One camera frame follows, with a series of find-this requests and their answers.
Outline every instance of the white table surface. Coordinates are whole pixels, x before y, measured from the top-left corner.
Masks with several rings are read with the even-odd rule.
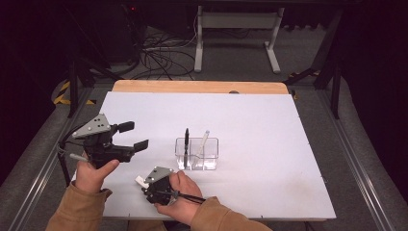
[[[157,213],[135,178],[153,167],[177,170],[174,144],[190,137],[219,139],[216,170],[186,171],[203,192],[249,218],[335,218],[293,99],[289,94],[109,92],[100,111],[110,124],[135,121],[114,135],[114,144],[149,140],[130,163],[107,177],[111,189],[104,217],[167,218]]]

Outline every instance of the marker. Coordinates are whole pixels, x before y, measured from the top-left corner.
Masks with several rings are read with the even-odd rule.
[[[205,142],[208,139],[208,135],[210,135],[209,130],[205,131],[205,133],[204,133],[203,139],[201,140],[200,148],[198,149],[198,155],[201,155],[203,153],[204,145],[205,145]]]
[[[189,149],[189,128],[186,129],[186,135],[184,137],[184,169],[187,169],[187,159],[189,154],[187,150]]]
[[[87,162],[87,163],[89,162],[87,158],[82,157],[82,156],[78,156],[78,155],[73,154],[73,153],[69,154],[69,157],[74,159],[74,160],[77,160],[77,161],[82,161],[82,162]]]

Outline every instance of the white stand leg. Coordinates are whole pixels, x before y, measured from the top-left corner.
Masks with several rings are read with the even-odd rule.
[[[195,49],[195,63],[194,63],[194,71],[201,72],[201,65],[203,63],[203,45],[201,43],[200,48],[198,47]]]
[[[275,74],[280,74],[280,67],[278,64],[278,61],[276,60],[275,52],[273,52],[272,48],[269,48],[269,42],[265,42],[265,48],[267,49],[268,52],[268,57],[270,61],[270,65],[272,66],[273,73]]]
[[[276,37],[278,35],[279,26],[282,21],[283,11],[284,8],[280,8],[278,11],[277,18],[275,20],[275,25],[273,26],[272,36],[270,37],[270,41],[265,42],[265,48],[268,52],[268,57],[270,61],[270,65],[272,66],[273,73],[280,74],[280,67],[278,61],[276,60],[275,52],[273,52],[273,45],[275,44]]]
[[[194,71],[201,72],[203,63],[203,24],[202,24],[202,7],[198,6],[197,12],[197,47],[195,48]]]

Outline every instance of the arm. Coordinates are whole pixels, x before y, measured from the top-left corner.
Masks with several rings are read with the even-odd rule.
[[[180,193],[202,197],[201,190],[183,171],[170,175],[171,187]],[[249,220],[221,205],[216,197],[208,198],[203,204],[184,198],[168,206],[155,204],[160,214],[168,215],[191,227],[192,231],[269,230],[262,223]]]
[[[119,165],[113,160],[95,169],[91,164],[78,162],[77,179],[66,189],[59,208],[48,221],[46,230],[97,230],[102,219],[105,201],[112,193],[101,191],[103,180]]]
[[[221,205],[216,197],[208,198],[197,210],[191,221],[192,231],[205,230],[268,230],[258,221],[250,220],[246,216],[236,213]]]

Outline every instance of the pen holder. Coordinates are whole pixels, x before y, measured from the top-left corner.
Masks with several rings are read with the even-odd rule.
[[[201,138],[189,138],[185,149],[184,138],[176,139],[175,156],[181,170],[215,170],[218,160],[218,139],[208,138],[200,152]]]

